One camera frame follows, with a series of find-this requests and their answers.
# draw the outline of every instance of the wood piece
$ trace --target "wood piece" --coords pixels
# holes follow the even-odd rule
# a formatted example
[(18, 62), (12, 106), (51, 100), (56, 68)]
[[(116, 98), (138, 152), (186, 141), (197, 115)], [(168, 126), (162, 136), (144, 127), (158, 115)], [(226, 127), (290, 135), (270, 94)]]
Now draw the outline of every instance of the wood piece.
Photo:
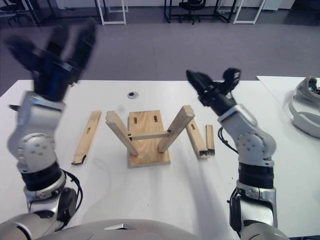
[[(129, 131), (132, 135), (164, 132), (160, 111), (140, 111), (129, 113)], [(130, 155), (128, 166), (143, 167), (170, 163), (169, 152), (158, 152), (160, 138), (133, 140), (139, 155)]]
[(143, 139), (158, 139), (158, 138), (166, 138), (170, 135), (169, 131), (158, 131), (151, 133), (129, 133), (128, 137), (131, 140), (143, 140)]
[(132, 155), (137, 156), (138, 148), (133, 141), (128, 137), (129, 131), (121, 121), (116, 111), (107, 111), (105, 123), (111, 128), (114, 134), (121, 140)]
[(162, 138), (159, 142), (158, 151), (160, 153), (164, 153), (194, 117), (195, 113), (191, 106), (184, 105), (175, 116), (174, 120), (168, 128), (168, 131), (170, 131), (170, 135), (166, 138)]
[(206, 148), (210, 155), (215, 155), (215, 140), (214, 140), (214, 126), (205, 125), (205, 133), (206, 133)]
[(209, 158), (209, 152), (204, 139), (201, 136), (196, 121), (193, 119), (187, 126), (186, 132), (190, 138), (191, 145), (198, 159)]
[(89, 152), (92, 140), (94, 139), (100, 117), (101, 111), (93, 111), (91, 113), (71, 164), (76, 165), (84, 162)]

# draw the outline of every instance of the white table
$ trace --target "white table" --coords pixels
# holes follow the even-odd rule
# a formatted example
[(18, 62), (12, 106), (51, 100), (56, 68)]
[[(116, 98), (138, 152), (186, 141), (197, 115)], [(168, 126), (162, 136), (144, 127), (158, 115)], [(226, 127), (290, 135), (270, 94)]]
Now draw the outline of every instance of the white table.
[[(28, 89), (31, 82), (20, 80), (0, 98), (0, 222), (26, 212), (24, 183), (6, 142), (16, 125), (16, 113), (7, 105), (19, 104)], [(139, 97), (128, 99), (131, 91)], [(279, 103), (260, 81), (241, 81), (234, 96), (277, 141), (274, 172), (279, 228), (289, 237), (320, 234), (319, 150), (310, 139), (301, 142), (295, 137), (299, 134), (285, 125)], [(216, 155), (209, 160), (196, 159), (183, 131), (169, 148), (171, 164), (129, 169), (126, 148), (105, 124), (109, 110), (116, 110), (124, 122), (129, 112), (160, 110), (167, 128), (182, 105), (191, 105), (202, 136), (205, 124), (213, 124), (216, 134), (217, 116), (201, 105), (188, 82), (81, 81), (65, 102), (55, 136), (56, 153), (60, 166), (80, 179), (84, 191), (82, 206), (68, 226), (139, 218), (169, 223), (205, 240), (238, 239), (229, 226), (226, 203), (238, 178), (237, 155), (217, 137)], [(102, 111), (102, 119), (90, 152), (83, 165), (73, 166), (75, 150), (94, 110)]]

